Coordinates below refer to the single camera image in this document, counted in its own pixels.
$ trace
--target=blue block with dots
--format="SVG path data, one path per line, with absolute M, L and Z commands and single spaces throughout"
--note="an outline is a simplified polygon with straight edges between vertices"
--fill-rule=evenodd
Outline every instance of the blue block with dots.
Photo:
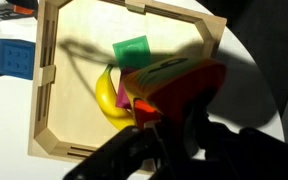
M 33 79 L 35 43 L 0 39 L 0 74 Z

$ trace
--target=wooden tray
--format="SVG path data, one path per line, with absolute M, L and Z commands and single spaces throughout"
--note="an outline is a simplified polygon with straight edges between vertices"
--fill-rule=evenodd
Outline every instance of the wooden tray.
M 79 162 L 117 133 L 95 100 L 112 44 L 146 35 L 152 58 L 211 57 L 226 19 L 150 0 L 41 0 L 29 154 Z M 112 72 L 117 87 L 119 70 Z

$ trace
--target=yellow banana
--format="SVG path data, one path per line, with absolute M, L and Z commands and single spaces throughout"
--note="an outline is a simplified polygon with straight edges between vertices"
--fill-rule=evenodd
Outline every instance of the yellow banana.
M 130 112 L 115 106 L 116 92 L 111 80 L 113 65 L 107 65 L 103 74 L 96 82 L 96 100 L 107 120 L 118 130 L 135 125 L 134 118 Z

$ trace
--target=pink object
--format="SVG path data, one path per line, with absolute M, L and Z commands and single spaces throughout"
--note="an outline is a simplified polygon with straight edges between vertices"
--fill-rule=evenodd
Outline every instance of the pink object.
M 120 84 L 118 85 L 117 97 L 116 97 L 116 107 L 131 109 L 131 103 L 126 95 L 124 86 L 122 83 L 122 78 L 132 72 L 137 71 L 138 69 L 132 67 L 125 67 L 121 70 Z

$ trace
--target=green block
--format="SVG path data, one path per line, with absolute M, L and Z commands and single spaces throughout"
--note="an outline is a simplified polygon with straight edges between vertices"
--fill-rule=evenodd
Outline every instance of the green block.
M 146 36 L 113 44 L 120 69 L 128 66 L 144 68 L 150 65 L 150 48 Z

